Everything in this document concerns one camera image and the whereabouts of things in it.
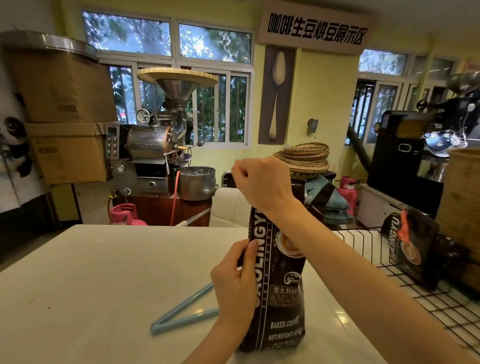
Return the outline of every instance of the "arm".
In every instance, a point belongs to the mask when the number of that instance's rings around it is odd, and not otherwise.
[[[297,245],[389,364],[473,364],[434,317],[293,197],[285,163],[273,157],[244,159],[232,174],[247,201]]]
[[[255,311],[258,242],[236,242],[210,276],[218,301],[218,320],[183,364],[225,364],[245,337]],[[237,261],[245,251],[243,267]]]

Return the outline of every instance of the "person's left hand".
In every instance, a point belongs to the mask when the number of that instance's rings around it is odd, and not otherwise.
[[[245,251],[242,270],[237,261]],[[258,242],[242,240],[232,245],[225,258],[213,268],[210,276],[218,301],[218,324],[228,332],[238,333],[238,344],[246,335],[257,301],[255,260]]]

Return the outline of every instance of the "coffee cup image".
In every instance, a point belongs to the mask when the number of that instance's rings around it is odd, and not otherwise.
[[[420,252],[418,251],[415,245],[413,245],[411,242],[401,242],[400,247],[402,248],[402,252],[405,255],[405,257],[412,264],[415,264],[416,266],[420,264],[421,262]]]
[[[278,232],[275,238],[278,249],[290,258],[302,258],[303,254],[298,250],[294,243],[281,231]]]

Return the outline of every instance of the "ceiling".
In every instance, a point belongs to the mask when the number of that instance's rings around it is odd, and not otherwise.
[[[478,0],[310,0],[339,10],[377,14],[382,29],[432,34],[448,40],[479,43]]]

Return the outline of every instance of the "tabletop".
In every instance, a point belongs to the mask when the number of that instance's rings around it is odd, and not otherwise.
[[[0,273],[1,361],[181,363],[216,319],[155,337],[151,323],[208,284],[210,270],[247,235],[244,228],[66,230]],[[299,347],[236,352],[229,363],[385,364],[308,262],[302,277],[306,335]],[[210,292],[181,315],[216,306]]]

